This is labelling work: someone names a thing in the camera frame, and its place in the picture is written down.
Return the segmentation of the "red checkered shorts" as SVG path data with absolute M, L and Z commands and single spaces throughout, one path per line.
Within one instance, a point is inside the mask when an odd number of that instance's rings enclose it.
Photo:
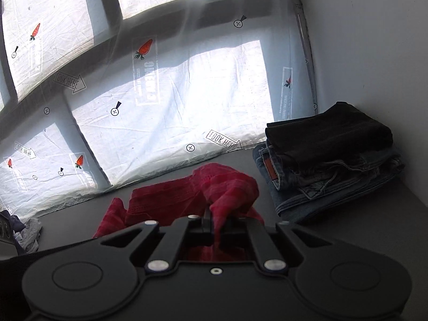
M 209 163 L 185 178 L 136 188 L 131 194 L 128 208 L 121 198 L 114 198 L 95 238 L 99 238 L 137 223 L 156 220 L 169 226 L 174 220 L 188 215 L 203 216 L 208 209 L 213 215 L 214 244 L 190 250 L 189 259 L 202 262 L 233 262 L 248 259 L 243 248 L 220 242 L 220 229 L 226 219 L 263 218 L 253 208 L 259 196 L 256 180 L 229 166 Z

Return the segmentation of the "folded blue jeans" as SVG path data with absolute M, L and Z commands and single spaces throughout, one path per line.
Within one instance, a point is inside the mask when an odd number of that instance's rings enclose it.
M 388 186 L 404 169 L 392 148 L 363 154 L 354 167 L 342 160 L 327 163 L 311 176 L 283 166 L 268 141 L 253 149 L 253 159 L 268 184 L 276 213 L 291 222 Z

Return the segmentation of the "folded black garment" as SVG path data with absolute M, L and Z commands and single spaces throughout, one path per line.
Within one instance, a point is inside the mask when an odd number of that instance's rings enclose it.
M 266 137 L 283 166 L 297 174 L 336 163 L 363 167 L 393 145 L 390 128 L 344 101 L 312 117 L 269 123 Z

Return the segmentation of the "grey crumpled garment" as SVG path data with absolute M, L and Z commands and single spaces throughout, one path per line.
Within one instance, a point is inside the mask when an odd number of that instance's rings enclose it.
M 31 254 L 39 250 L 41 229 L 41 221 L 32 217 L 25 223 L 25 227 L 21 231 L 14 234 L 19 255 Z

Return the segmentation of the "dark navy garment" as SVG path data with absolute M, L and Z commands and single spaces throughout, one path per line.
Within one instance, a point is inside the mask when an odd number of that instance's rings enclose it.
M 17 239 L 15 238 L 15 234 L 20 233 L 22 230 L 24 230 L 25 224 L 23 224 L 16 215 L 11 215 L 7 210 L 1 211 L 1 219 L 6 220 L 9 223 L 9 227 L 11 228 L 11 230 L 10 230 L 11 238 L 12 238 L 14 246 L 17 250 L 17 254 L 19 256 L 24 255 L 25 250 L 18 243 Z

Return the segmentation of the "printed translucent plastic sheet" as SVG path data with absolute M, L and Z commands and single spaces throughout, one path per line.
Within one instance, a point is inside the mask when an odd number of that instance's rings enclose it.
M 314 112 L 297 0 L 1 0 L 1 208 L 24 220 Z

